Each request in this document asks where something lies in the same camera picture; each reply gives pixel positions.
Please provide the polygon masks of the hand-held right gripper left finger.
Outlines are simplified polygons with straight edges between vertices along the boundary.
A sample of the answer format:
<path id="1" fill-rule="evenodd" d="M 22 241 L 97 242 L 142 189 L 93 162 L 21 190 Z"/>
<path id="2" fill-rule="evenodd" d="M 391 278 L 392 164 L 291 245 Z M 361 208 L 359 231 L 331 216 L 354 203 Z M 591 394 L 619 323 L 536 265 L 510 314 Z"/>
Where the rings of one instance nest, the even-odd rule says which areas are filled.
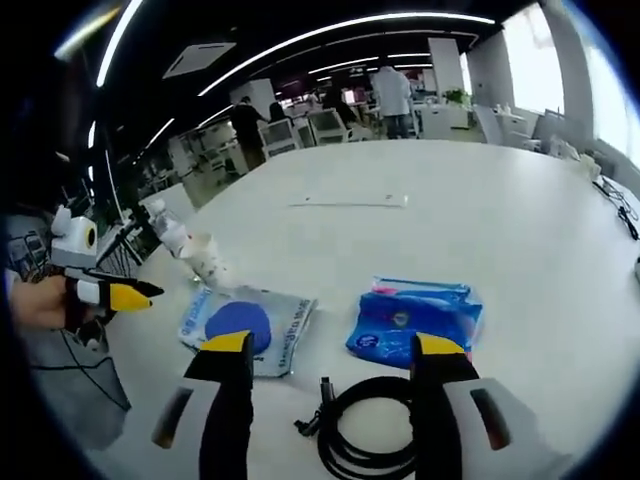
<path id="1" fill-rule="evenodd" d="M 193 440 L 187 449 L 200 479 L 246 479 L 253 377 L 251 331 L 203 342 L 161 410 L 152 442 L 170 450 Z"/>

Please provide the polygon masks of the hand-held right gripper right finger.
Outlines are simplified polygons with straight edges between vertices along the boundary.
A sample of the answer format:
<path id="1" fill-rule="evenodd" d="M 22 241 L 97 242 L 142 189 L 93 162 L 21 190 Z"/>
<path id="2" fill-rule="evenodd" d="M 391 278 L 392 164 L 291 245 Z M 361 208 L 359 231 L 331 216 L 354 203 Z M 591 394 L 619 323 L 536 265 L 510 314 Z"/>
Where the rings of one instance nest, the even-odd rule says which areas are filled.
<path id="1" fill-rule="evenodd" d="M 571 457 L 543 439 L 535 413 L 482 378 L 456 343 L 411 341 L 410 422 L 417 479 L 559 479 Z"/>

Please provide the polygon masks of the person's left hand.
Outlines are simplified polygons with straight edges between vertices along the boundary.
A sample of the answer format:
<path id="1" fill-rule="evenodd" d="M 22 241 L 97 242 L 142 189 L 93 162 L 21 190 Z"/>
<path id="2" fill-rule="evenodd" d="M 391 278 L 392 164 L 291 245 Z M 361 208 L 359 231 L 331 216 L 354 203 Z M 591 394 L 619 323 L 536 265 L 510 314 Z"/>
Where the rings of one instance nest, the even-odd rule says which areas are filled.
<path id="1" fill-rule="evenodd" d="M 102 311 L 80 304 L 75 312 L 67 312 L 68 279 L 56 275 L 37 283 L 23 281 L 16 272 L 4 271 L 5 290 L 11 317 L 16 324 L 50 330 L 77 330 L 95 320 Z"/>

